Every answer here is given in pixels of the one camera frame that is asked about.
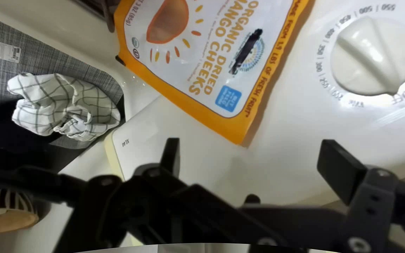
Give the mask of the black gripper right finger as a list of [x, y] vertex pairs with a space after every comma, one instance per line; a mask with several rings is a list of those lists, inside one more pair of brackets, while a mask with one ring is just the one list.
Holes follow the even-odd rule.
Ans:
[[391, 224], [398, 179], [393, 173], [367, 167], [334, 139], [323, 139], [316, 162], [317, 173], [348, 207], [346, 214], [323, 210], [329, 219], [340, 222]]

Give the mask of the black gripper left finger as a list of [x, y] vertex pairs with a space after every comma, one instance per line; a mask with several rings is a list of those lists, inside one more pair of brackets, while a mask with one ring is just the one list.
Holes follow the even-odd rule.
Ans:
[[180, 173], [180, 139], [168, 138], [166, 141], [159, 163], [160, 173], [177, 177]]

